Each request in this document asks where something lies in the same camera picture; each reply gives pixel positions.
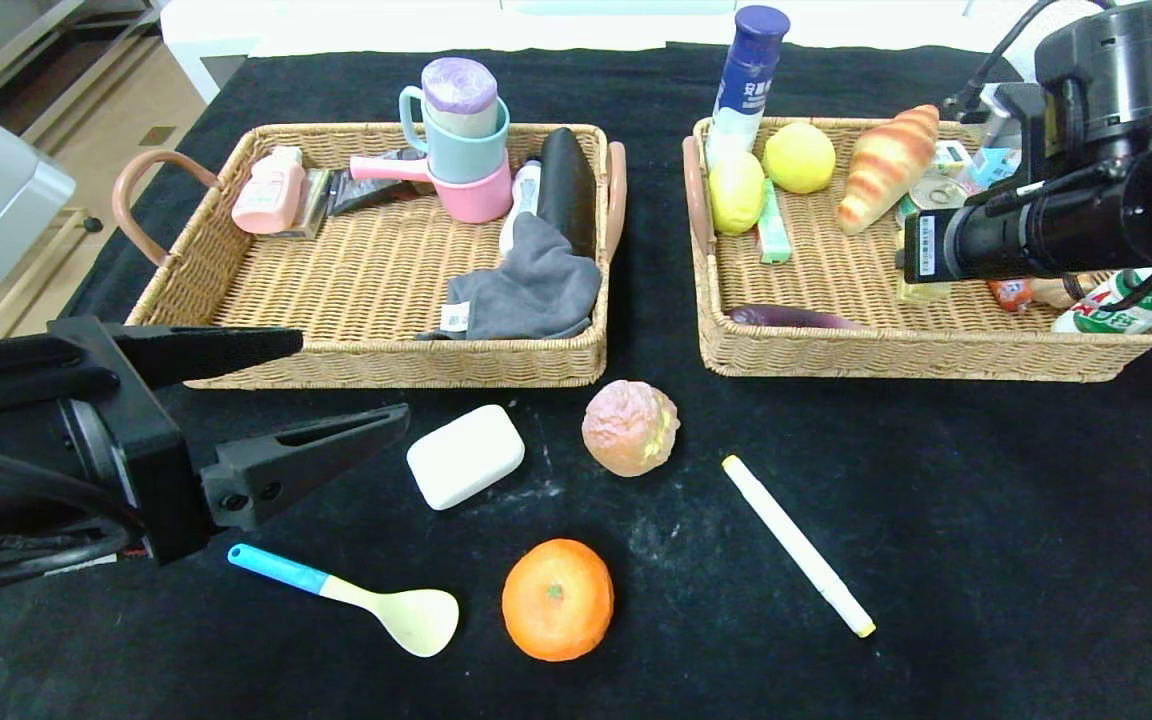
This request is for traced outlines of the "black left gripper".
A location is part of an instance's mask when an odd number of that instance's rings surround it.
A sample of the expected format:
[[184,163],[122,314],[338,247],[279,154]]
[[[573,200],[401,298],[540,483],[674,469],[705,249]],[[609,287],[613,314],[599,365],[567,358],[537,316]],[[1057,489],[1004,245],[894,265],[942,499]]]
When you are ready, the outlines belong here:
[[302,347],[291,328],[93,316],[0,340],[0,568],[70,568],[129,550],[183,558],[212,524],[255,529],[406,435],[410,406],[385,406],[221,444],[198,473],[157,389]]

